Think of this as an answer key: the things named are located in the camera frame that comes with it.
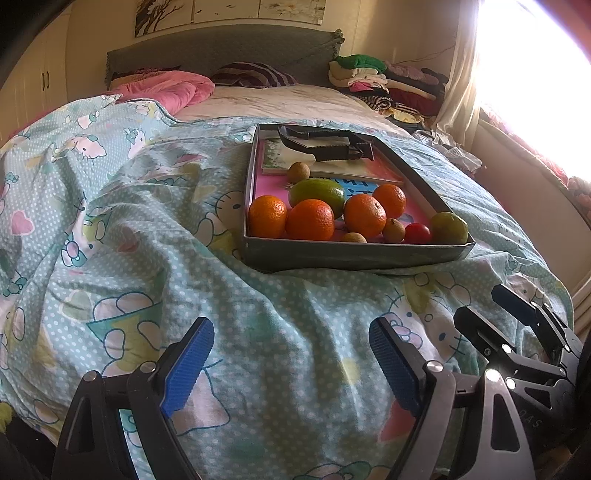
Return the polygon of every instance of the window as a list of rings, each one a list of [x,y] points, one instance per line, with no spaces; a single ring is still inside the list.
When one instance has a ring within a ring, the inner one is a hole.
[[[566,174],[591,180],[591,64],[534,0],[479,11],[479,104]]]

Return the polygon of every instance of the polka dot fabric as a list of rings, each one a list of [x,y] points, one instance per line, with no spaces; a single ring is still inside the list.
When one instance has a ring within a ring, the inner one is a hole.
[[[413,420],[369,348],[374,318],[471,373],[484,360],[453,327],[462,305],[538,351],[493,304],[495,284],[572,322],[567,291],[517,223],[412,139],[299,122],[385,141],[466,220],[478,244],[465,260],[269,275],[240,261],[234,234],[255,126],[280,121],[182,123],[155,102],[115,99],[70,103],[0,150],[0,400],[54,442],[86,371],[131,372],[206,316],[215,345],[172,417],[202,478],[384,479]],[[121,419],[139,477],[152,478],[133,416]]]

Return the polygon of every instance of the book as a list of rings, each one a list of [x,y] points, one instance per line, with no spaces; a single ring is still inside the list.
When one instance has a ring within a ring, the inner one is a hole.
[[[374,154],[374,160],[361,158],[359,160],[329,160],[316,161],[314,155],[292,150],[286,147],[280,138],[264,140],[264,157],[262,173],[264,175],[285,175],[296,162],[308,165],[310,177],[333,178],[343,180],[369,181],[373,183],[392,183],[403,186],[404,179],[396,173],[387,160],[379,154]]]

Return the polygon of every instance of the blue gripper pad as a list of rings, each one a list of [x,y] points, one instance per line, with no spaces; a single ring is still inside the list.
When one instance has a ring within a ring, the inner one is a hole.
[[[160,403],[164,417],[170,418],[175,411],[182,410],[185,406],[212,350],[214,336],[213,323],[209,319],[204,319],[179,353],[164,381],[164,396]],[[180,348],[185,343],[185,337],[178,344]]]
[[[369,346],[400,406],[418,418],[422,411],[418,378],[378,320],[369,325]]]

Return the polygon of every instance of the metal screw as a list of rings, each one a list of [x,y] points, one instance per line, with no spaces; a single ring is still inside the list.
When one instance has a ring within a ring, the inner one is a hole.
[[[437,360],[430,360],[427,362],[427,368],[431,372],[441,372],[443,371],[443,365],[438,362]]]
[[[150,374],[156,370],[156,364],[154,362],[144,362],[139,366],[142,373]]]
[[[92,381],[96,380],[96,376],[97,376],[96,370],[90,370],[89,372],[86,372],[82,376],[82,380],[84,380],[85,382],[92,382]]]
[[[484,374],[485,377],[491,382],[498,382],[501,379],[501,374],[493,368],[486,369]]]

